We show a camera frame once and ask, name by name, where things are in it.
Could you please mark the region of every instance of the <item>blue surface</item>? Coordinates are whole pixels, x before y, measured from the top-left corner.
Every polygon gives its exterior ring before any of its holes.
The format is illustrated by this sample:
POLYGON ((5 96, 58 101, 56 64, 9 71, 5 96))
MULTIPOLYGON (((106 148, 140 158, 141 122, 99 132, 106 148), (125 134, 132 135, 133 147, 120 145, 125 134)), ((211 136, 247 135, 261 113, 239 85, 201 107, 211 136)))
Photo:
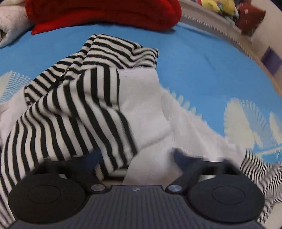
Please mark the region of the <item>blue surface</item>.
MULTIPOLYGON (((271 111, 282 119, 282 101, 253 60, 214 35, 179 25, 164 33, 108 24, 62 28, 34 36, 27 32, 0 49, 0 76, 15 71, 33 79, 80 50, 90 35, 99 33, 158 48, 157 72, 162 86, 177 97, 183 96, 184 102, 196 107, 197 114, 221 135, 224 110, 231 98, 254 102, 266 122, 271 111)), ((280 146, 276 141, 271 144, 267 148, 280 146)))

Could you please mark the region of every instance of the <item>dark red object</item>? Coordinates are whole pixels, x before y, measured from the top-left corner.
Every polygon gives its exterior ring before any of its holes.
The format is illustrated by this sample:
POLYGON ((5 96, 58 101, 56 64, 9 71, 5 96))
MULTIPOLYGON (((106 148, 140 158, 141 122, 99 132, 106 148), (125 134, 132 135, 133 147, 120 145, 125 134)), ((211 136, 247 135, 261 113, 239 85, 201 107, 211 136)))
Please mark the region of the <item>dark red object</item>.
POLYGON ((242 34, 253 35, 264 19, 265 11, 252 6, 250 3, 240 3, 237 9, 240 18, 236 22, 236 26, 241 29, 242 34))
POLYGON ((181 18, 178 0, 27 0, 26 12, 32 34, 103 21, 167 30, 181 18))

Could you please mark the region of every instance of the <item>ribbed gray panel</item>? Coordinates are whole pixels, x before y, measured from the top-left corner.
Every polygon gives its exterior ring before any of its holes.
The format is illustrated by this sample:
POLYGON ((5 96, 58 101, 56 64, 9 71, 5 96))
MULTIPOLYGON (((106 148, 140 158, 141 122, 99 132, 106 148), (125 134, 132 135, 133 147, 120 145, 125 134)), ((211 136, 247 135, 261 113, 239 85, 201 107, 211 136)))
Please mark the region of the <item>ribbed gray panel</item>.
POLYGON ((262 229, 255 221, 240 225, 209 222, 188 208, 183 197, 160 186, 113 186, 93 195, 75 216, 55 224, 17 221, 10 229, 262 229))

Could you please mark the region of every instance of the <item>round black disc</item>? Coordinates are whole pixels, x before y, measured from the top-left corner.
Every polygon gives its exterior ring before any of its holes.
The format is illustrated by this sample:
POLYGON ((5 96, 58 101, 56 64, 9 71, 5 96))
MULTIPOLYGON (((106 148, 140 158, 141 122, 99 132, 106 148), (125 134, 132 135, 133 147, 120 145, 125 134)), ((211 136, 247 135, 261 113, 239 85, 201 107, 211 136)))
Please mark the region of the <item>round black disc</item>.
POLYGON ((83 206, 84 190, 75 182, 52 174, 20 181, 10 192, 12 213, 29 223, 55 223, 71 217, 83 206))
POLYGON ((247 178, 221 175, 197 183, 187 195, 200 215, 219 223, 243 223, 256 220, 265 198, 247 178))

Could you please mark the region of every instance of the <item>silver bolt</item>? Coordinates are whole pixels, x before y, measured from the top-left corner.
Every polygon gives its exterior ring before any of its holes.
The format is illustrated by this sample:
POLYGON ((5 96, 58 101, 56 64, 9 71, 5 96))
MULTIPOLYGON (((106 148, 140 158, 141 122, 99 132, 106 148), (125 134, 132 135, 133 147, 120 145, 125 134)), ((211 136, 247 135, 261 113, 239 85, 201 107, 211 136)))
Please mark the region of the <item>silver bolt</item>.
POLYGON ((172 192, 179 192, 182 190, 182 187, 177 185, 177 184, 172 184, 168 187, 169 191, 172 191, 172 192))
POLYGON ((91 186, 93 191, 103 191, 106 187, 103 184, 94 184, 91 186))

